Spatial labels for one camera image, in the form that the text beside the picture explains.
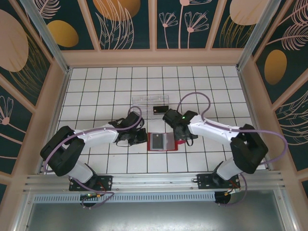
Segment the grey metal panel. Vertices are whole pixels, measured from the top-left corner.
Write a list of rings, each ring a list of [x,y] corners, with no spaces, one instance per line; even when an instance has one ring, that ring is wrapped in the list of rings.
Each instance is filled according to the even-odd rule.
[[[211,202],[36,204],[26,231],[286,231],[276,207]]]

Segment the red card holder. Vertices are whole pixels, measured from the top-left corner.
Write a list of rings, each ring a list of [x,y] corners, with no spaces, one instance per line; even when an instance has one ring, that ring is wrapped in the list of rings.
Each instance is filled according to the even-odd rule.
[[[185,143],[184,140],[175,140],[173,132],[162,133],[164,135],[164,148],[162,150],[154,150],[152,149],[152,134],[148,133],[147,151],[177,151],[178,146]]]

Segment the dark grey chip card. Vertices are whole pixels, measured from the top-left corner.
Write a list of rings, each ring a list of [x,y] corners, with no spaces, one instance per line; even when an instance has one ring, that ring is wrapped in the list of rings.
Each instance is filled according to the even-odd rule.
[[[152,149],[162,150],[164,148],[164,135],[162,133],[152,134]]]

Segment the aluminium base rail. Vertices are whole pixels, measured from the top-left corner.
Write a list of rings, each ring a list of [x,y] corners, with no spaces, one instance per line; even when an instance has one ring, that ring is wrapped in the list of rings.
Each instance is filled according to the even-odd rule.
[[[112,191],[115,193],[188,192],[197,191],[197,173],[113,174]],[[285,187],[279,171],[257,171],[243,174],[248,190],[275,190]],[[22,186],[24,192],[69,192],[69,177],[56,175],[29,175]]]

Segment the clear acrylic card stand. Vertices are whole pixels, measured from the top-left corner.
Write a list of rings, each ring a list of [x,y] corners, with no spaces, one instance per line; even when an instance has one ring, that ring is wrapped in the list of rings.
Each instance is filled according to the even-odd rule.
[[[154,115],[153,107],[160,105],[169,106],[169,96],[163,94],[154,95],[138,95],[132,96],[131,102],[133,106],[137,106],[141,109],[142,117],[144,119],[162,119],[163,115]]]

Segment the aluminium frame post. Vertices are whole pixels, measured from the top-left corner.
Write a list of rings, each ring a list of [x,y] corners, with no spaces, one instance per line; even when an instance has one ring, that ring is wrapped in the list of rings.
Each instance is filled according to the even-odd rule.
[[[47,47],[53,54],[55,60],[59,64],[60,68],[65,72],[68,73],[69,65],[67,64],[64,56],[62,55],[61,50],[59,49],[58,45],[56,44],[55,40],[52,37],[45,21],[40,16],[34,2],[32,0],[20,0],[21,4],[23,5],[25,11],[28,13],[30,19],[34,23],[35,27],[41,34],[43,40],[45,41]]]
[[[248,62],[249,58],[252,55],[253,50],[257,46],[259,40],[261,39],[262,35],[265,33],[275,12],[277,11],[277,7],[279,6],[280,2],[281,0],[269,0],[269,2],[267,3],[236,65],[238,72],[241,72],[241,70],[245,67],[246,63]]]

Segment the aluminium side rail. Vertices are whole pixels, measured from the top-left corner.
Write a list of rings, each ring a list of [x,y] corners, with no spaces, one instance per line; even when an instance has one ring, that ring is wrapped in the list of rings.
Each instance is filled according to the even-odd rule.
[[[56,86],[51,86],[51,83],[47,83],[47,87],[45,88],[46,99],[43,98],[42,106],[44,112],[48,113],[44,118],[46,119],[45,125],[47,126],[44,130],[43,140],[38,149],[38,164],[36,168],[36,174],[44,173],[43,170],[45,160],[41,157],[41,150],[44,146],[49,142],[49,140],[53,137],[54,133],[57,131],[58,122],[62,113],[63,102],[65,100],[67,87],[69,85],[71,70],[66,72],[61,76],[61,82]]]
[[[253,109],[252,104],[251,104],[251,99],[250,99],[250,96],[248,94],[247,87],[246,87],[243,75],[241,74],[240,71],[237,71],[237,74],[238,74],[239,81],[240,81],[241,86],[242,86],[242,90],[243,90],[243,94],[244,94],[244,97],[245,97],[245,100],[246,100],[246,104],[247,104],[247,108],[248,108],[248,111],[249,111],[249,114],[250,114],[250,118],[252,120],[252,126],[255,129],[259,129],[259,126],[258,126],[256,118],[255,118],[254,109]],[[259,165],[257,167],[257,170],[260,170],[260,171],[270,171],[270,168],[269,168],[268,164],[264,164],[264,165]]]

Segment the black credit card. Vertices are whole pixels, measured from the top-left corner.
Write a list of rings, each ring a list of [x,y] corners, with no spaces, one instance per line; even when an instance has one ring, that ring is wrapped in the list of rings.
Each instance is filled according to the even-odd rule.
[[[160,105],[160,106],[154,106],[153,107],[153,114],[154,115],[163,115],[169,110],[168,105]]]

